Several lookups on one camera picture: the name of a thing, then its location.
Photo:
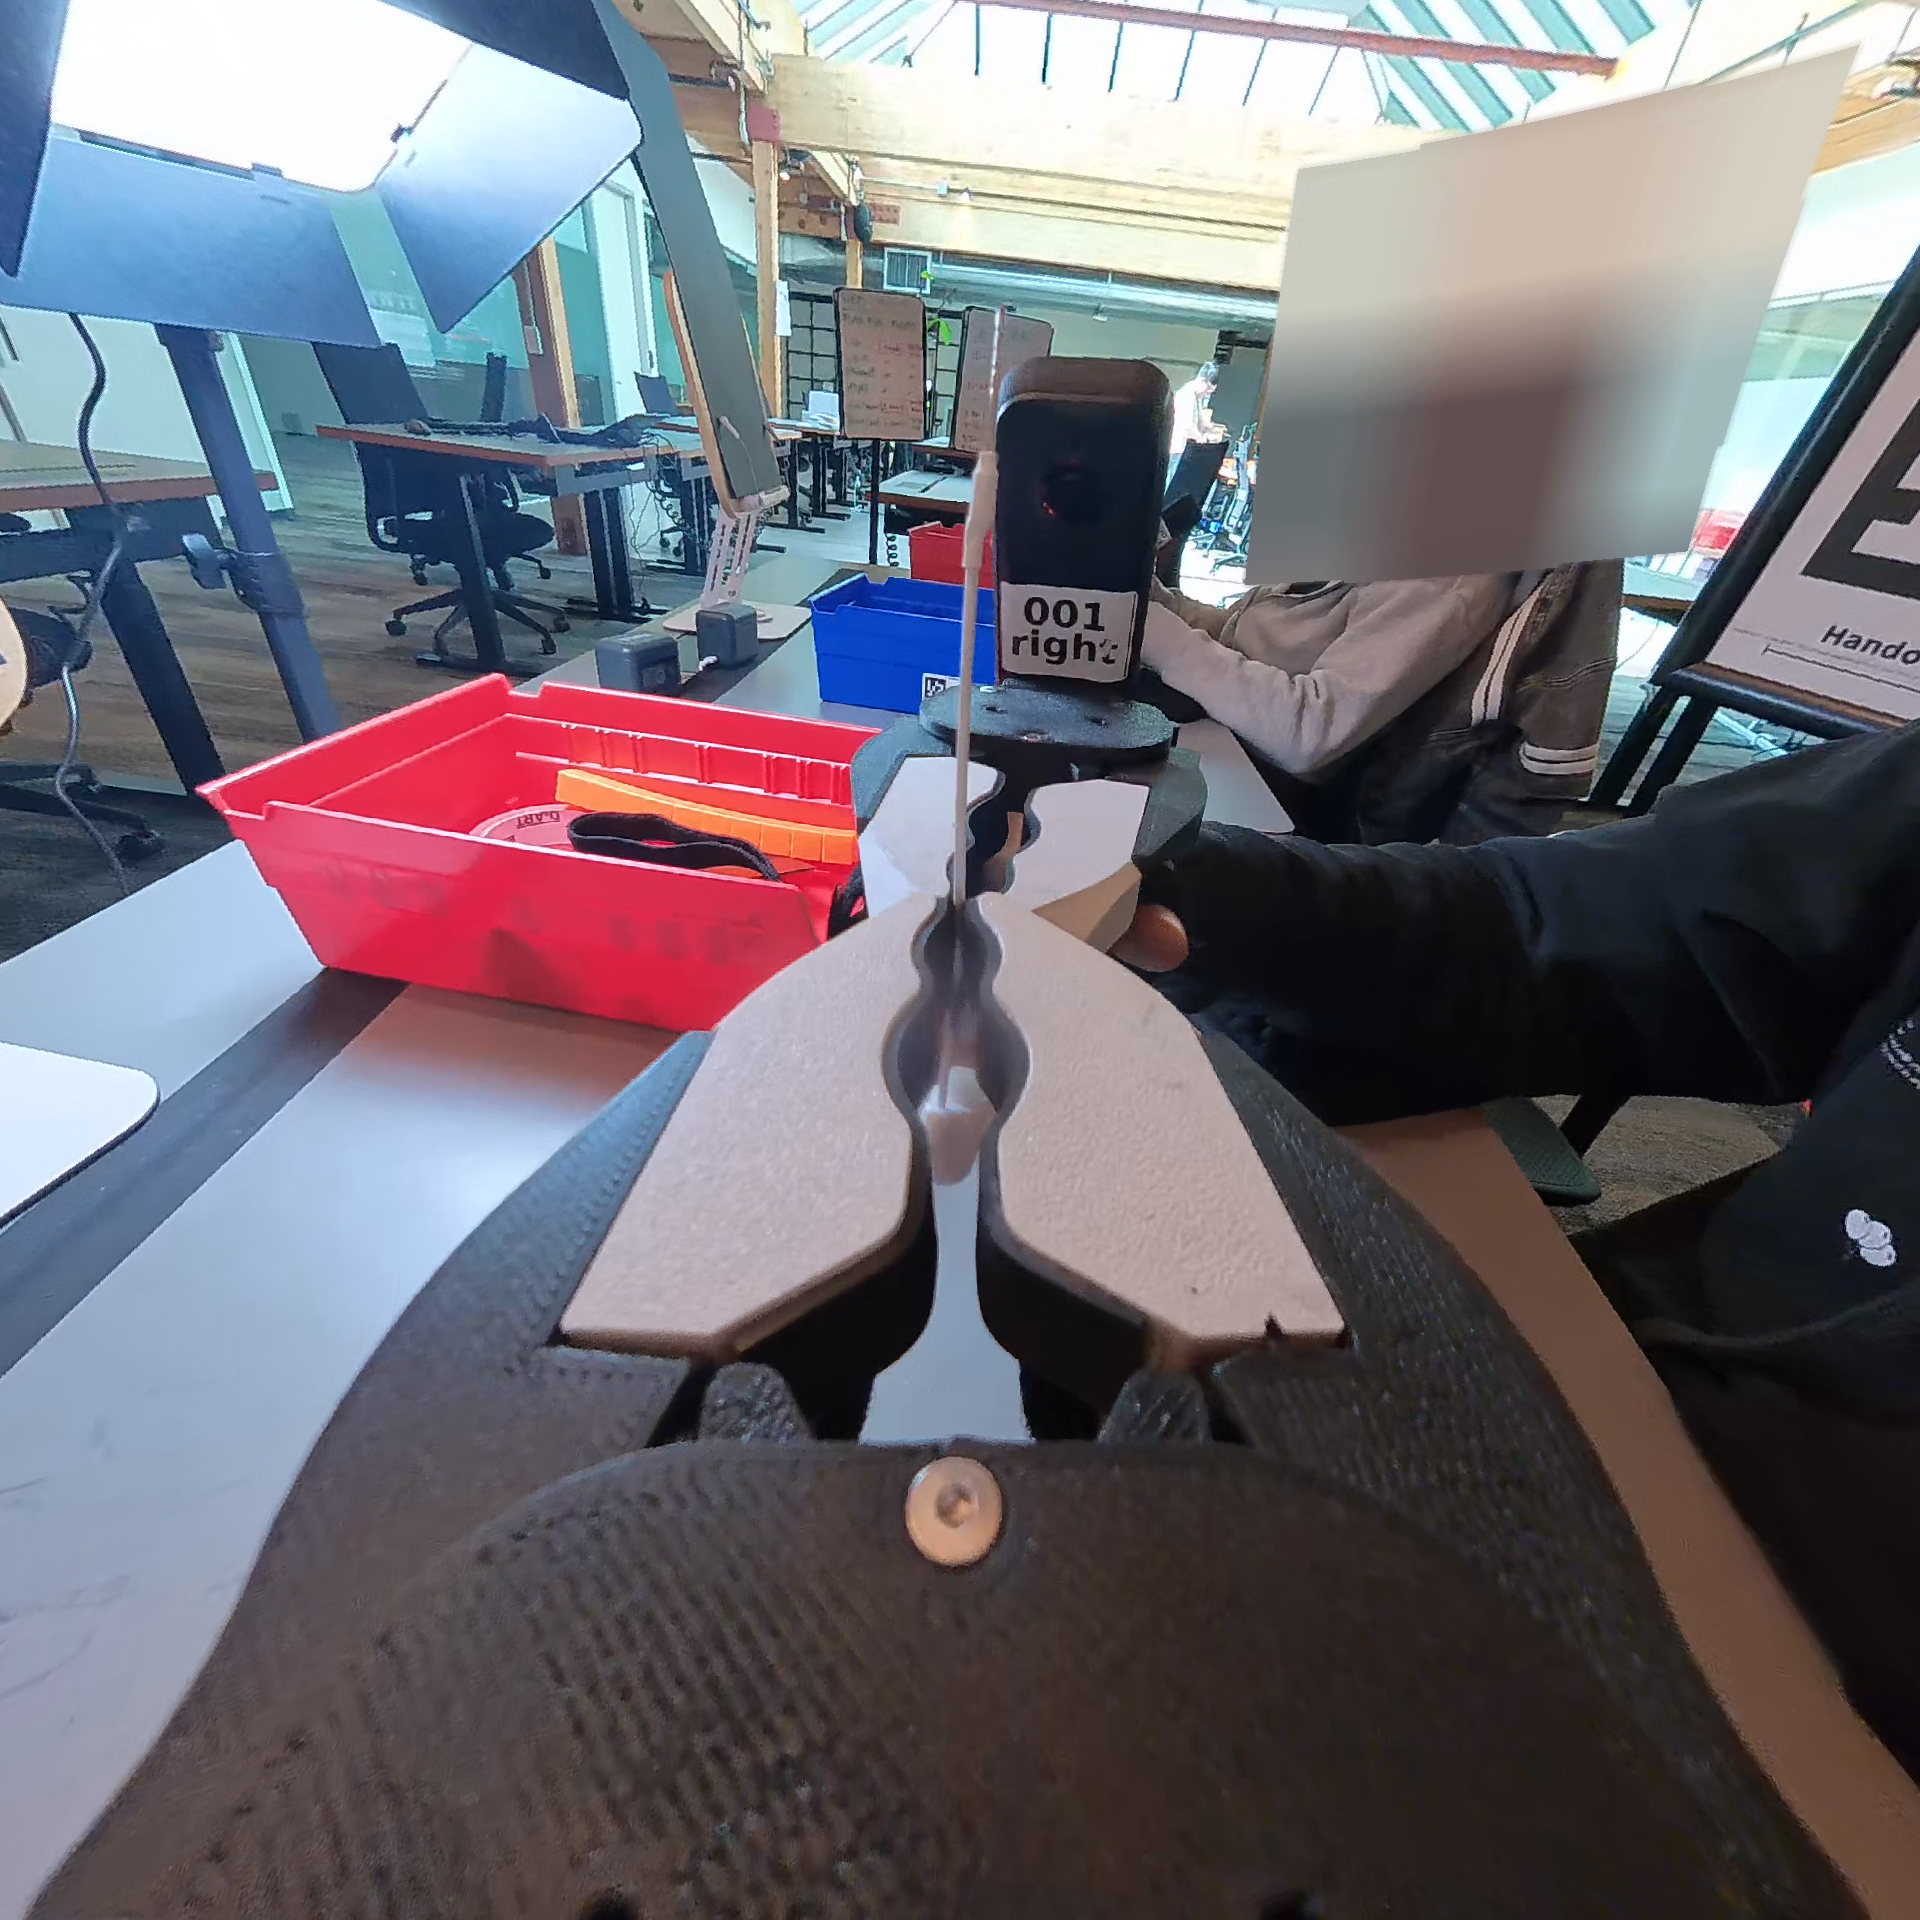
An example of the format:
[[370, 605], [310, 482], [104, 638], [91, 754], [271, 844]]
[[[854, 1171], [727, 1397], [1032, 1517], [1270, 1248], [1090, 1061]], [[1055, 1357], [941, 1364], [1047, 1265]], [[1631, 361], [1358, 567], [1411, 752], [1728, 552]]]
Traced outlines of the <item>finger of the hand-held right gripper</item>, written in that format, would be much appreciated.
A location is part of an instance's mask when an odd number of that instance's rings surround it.
[[985, 938], [1050, 922], [1094, 951], [1111, 951], [1141, 905], [1137, 837], [1150, 788], [1132, 781], [1037, 785], [997, 860], [1000, 892], [985, 898]]
[[990, 764], [904, 758], [857, 835], [865, 914], [884, 918], [910, 898], [950, 900], [971, 808], [1000, 785], [1004, 775]]

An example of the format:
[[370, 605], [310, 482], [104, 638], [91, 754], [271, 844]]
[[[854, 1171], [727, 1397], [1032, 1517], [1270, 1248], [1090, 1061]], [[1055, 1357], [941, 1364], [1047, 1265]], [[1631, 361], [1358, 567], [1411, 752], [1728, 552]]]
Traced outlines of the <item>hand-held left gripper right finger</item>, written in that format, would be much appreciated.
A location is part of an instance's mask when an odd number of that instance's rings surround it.
[[1201, 1031], [1037, 914], [982, 898], [981, 1310], [1035, 1375], [1118, 1388], [1347, 1322]]

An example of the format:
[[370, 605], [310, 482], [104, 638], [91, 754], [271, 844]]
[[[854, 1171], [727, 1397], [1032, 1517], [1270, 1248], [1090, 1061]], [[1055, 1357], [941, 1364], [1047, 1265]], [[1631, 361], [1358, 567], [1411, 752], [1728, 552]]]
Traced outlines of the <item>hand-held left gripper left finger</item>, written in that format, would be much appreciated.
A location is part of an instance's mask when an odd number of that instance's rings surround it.
[[901, 900], [715, 1028], [562, 1310], [570, 1347], [735, 1361], [911, 1245], [930, 1174], [888, 1064], [937, 914]]

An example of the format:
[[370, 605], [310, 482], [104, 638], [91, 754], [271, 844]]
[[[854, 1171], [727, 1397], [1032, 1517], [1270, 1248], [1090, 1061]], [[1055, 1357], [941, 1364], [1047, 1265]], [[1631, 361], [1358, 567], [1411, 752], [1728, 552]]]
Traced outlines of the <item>white tag with wire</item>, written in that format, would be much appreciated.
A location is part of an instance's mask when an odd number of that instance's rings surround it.
[[981, 621], [981, 577], [985, 544], [994, 532], [997, 458], [977, 455], [968, 511], [964, 521], [964, 638], [958, 655], [958, 724], [954, 724], [954, 808], [950, 860], [950, 911], [941, 932], [950, 934], [947, 987], [941, 997], [941, 1031], [934, 1040], [934, 1081], [922, 1098], [921, 1121], [930, 1165], [937, 1188], [964, 1185], [977, 1164], [981, 1140], [991, 1117], [991, 1098], [981, 1081], [981, 951], [968, 921], [971, 894], [971, 717], [975, 655]]

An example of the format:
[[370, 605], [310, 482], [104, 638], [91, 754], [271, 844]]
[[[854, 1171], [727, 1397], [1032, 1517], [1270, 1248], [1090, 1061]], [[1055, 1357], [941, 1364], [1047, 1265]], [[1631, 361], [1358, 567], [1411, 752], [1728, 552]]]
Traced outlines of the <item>person's right forearm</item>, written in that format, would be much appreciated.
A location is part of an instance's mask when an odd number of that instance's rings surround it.
[[1185, 1007], [1331, 1127], [1618, 1095], [1800, 1102], [1917, 1012], [1917, 727], [1482, 847], [1210, 830], [1150, 877]]

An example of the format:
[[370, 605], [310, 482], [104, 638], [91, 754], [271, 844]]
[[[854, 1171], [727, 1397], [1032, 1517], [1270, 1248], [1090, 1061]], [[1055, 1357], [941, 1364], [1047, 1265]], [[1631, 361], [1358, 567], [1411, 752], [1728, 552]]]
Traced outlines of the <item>brown notice board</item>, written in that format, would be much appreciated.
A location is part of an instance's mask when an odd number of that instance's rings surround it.
[[981, 455], [994, 445], [1000, 384], [1025, 361], [1047, 357], [1051, 322], [1012, 314], [1004, 305], [968, 305], [958, 357], [958, 398], [950, 445]]
[[921, 444], [927, 435], [927, 305], [915, 295], [835, 292], [841, 435]]

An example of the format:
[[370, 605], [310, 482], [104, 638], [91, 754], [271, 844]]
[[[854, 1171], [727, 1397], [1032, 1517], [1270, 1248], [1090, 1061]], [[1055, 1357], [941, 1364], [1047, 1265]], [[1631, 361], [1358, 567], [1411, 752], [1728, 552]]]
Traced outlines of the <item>blue plastic bin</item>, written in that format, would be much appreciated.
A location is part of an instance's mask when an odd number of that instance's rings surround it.
[[861, 575], [810, 600], [827, 707], [921, 712], [960, 681], [964, 585]]

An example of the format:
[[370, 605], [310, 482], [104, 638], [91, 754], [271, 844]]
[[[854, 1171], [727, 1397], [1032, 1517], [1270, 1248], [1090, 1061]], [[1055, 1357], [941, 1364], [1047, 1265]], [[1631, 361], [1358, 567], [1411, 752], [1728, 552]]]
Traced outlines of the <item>orange plastic strip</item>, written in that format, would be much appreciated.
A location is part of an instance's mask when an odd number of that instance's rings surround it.
[[641, 781], [588, 765], [562, 765], [554, 801], [580, 811], [658, 815], [707, 837], [745, 841], [774, 864], [851, 867], [857, 860], [850, 802]]

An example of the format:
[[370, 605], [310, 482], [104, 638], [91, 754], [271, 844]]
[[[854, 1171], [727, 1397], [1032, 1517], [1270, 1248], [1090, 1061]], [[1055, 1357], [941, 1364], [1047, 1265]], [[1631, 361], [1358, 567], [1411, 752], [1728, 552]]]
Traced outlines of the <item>black board with wooden back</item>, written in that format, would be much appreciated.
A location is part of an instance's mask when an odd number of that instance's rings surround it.
[[635, 162], [662, 232], [672, 267], [670, 325], [717, 494], [707, 584], [695, 608], [745, 600], [757, 527], [785, 498], [772, 418], [670, 71], [614, 4], [598, 4], [594, 11], [638, 114]]

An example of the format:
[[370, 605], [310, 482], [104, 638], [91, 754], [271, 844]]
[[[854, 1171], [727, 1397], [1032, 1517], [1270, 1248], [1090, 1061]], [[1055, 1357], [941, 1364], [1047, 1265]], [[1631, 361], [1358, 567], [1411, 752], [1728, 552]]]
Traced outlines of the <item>wooden office desk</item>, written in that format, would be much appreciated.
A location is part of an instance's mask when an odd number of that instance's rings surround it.
[[[580, 501], [588, 522], [588, 560], [594, 568], [594, 595], [577, 608], [600, 621], [645, 621], [662, 615], [631, 577], [631, 552], [624, 521], [624, 494], [660, 474], [662, 460], [678, 460], [687, 481], [708, 477], [692, 420], [638, 418], [617, 428], [600, 428], [587, 437], [540, 437], [538, 432], [511, 432], [510, 425], [452, 425], [452, 424], [381, 424], [381, 425], [320, 425], [322, 440], [388, 444], [402, 452], [442, 455], [464, 462], [500, 462], [517, 472], [517, 492], [545, 492], [554, 505]], [[475, 605], [477, 595], [491, 598], [491, 580], [464, 585], [442, 598], [447, 605]]]
[[87, 467], [70, 445], [4, 444], [4, 585], [52, 577], [91, 585], [114, 532], [127, 535], [101, 621], [190, 795], [225, 765], [140, 564], [182, 560], [204, 590], [232, 590], [255, 605], [258, 568], [217, 544], [214, 494], [214, 477], [192, 462], [107, 452]]

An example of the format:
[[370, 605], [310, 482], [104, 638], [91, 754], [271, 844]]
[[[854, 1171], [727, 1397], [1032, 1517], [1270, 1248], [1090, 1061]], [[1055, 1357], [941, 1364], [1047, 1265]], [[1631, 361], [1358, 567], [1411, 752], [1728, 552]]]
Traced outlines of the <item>black office chair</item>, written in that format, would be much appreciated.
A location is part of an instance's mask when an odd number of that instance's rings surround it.
[[[424, 420], [397, 345], [318, 342], [314, 357], [350, 425]], [[362, 440], [355, 444], [355, 460], [374, 550], [405, 554], [415, 584], [427, 580], [432, 564], [455, 567], [464, 585], [488, 580], [494, 617], [538, 634], [544, 655], [558, 652], [554, 631], [565, 631], [570, 617], [558, 605], [527, 600], [510, 577], [511, 560], [534, 560], [554, 544], [552, 522], [521, 508], [515, 468]]]

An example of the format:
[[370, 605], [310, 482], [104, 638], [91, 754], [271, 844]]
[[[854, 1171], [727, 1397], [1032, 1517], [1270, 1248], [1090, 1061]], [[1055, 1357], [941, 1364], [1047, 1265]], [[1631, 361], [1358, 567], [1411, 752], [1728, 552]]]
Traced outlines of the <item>black board on white stand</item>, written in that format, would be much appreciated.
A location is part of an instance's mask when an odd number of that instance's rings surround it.
[[4, 1042], [4, 1220], [138, 1132], [158, 1100], [147, 1072]]

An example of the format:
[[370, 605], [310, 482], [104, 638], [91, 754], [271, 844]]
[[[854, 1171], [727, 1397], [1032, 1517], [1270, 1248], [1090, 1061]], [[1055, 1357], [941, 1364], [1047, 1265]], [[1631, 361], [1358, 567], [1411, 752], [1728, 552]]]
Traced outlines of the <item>black light stand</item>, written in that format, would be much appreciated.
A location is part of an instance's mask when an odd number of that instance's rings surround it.
[[341, 731], [337, 704], [322, 661], [307, 627], [298, 577], [278, 547], [274, 521], [261, 498], [251, 455], [242, 440], [225, 381], [217, 370], [214, 334], [172, 322], [155, 325], [160, 348], [175, 362], [185, 412], [194, 424], [214, 492], [232, 532], [232, 580], [255, 612], [280, 685], [291, 707], [301, 741]]

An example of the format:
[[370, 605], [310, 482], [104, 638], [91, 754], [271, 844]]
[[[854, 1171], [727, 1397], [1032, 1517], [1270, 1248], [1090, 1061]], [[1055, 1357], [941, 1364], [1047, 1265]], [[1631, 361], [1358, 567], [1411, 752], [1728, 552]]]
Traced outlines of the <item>framed marker sign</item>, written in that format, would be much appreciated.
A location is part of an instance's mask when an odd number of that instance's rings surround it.
[[1917, 717], [1917, 258], [1685, 605], [1590, 802], [1645, 811], [1720, 715], [1818, 741]]

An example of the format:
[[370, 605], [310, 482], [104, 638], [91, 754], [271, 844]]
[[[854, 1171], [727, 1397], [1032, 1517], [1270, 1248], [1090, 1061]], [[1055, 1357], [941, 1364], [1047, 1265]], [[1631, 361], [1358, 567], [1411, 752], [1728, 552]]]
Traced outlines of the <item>studio light panel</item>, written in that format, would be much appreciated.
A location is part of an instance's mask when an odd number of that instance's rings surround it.
[[4, 304], [372, 345], [372, 195], [447, 330], [660, 114], [624, 4], [7, 4]]

